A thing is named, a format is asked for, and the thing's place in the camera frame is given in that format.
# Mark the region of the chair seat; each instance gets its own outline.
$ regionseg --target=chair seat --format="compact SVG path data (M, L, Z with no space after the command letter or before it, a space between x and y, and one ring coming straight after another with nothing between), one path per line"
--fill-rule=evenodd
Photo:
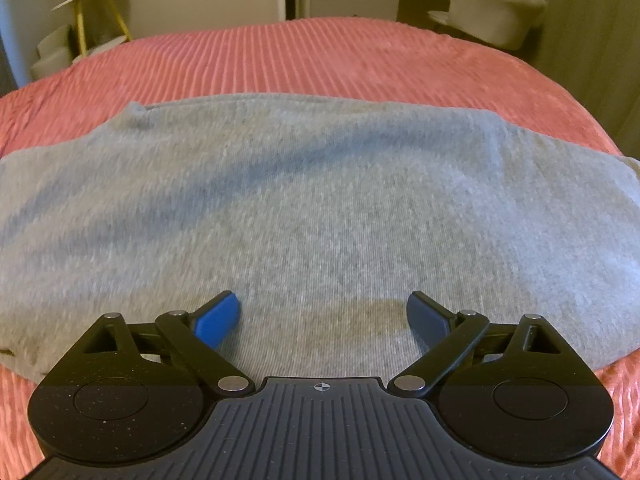
M446 10L430 10L427 14L432 21L439 25L449 24L449 13Z

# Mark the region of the bed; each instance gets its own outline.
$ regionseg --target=bed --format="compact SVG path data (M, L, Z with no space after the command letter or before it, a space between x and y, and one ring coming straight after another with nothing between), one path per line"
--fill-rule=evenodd
M131 101L283 92L485 108L511 123L619 155L563 88L526 63L400 23L322 18L137 40L0 100L0 156L90 132ZM597 372L614 399L600 459L640 479L640 350ZM42 454L26 417L35 385L0 367L0 479Z

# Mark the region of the ribbed pink bedspread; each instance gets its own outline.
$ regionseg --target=ribbed pink bedspread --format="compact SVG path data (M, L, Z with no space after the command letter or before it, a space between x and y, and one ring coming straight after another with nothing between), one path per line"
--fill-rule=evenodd
M490 48L400 23L323 18L137 40L0 100L0 156L80 137L130 101L287 92L486 108L531 130L620 154L562 87ZM601 370L616 421L601 459L640 479L640 351ZM34 384L0 367L0 480L41 459L26 418Z

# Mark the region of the silver screw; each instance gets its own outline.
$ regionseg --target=silver screw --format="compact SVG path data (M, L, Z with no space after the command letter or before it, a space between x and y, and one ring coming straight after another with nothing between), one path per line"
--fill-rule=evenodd
M406 392L417 392L426 386L424 379L415 375L401 375L394 384Z
M218 387L226 392L241 392L247 386L249 386L249 381L237 375L229 375L218 381Z

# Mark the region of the gray gripper base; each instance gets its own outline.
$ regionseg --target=gray gripper base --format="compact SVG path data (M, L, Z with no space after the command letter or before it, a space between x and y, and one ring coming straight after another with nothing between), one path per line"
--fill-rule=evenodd
M198 434L146 463L98 468L50 458L30 480L613 480L593 458L549 468L475 454L423 400L376 379L270 378L258 393L218 403Z

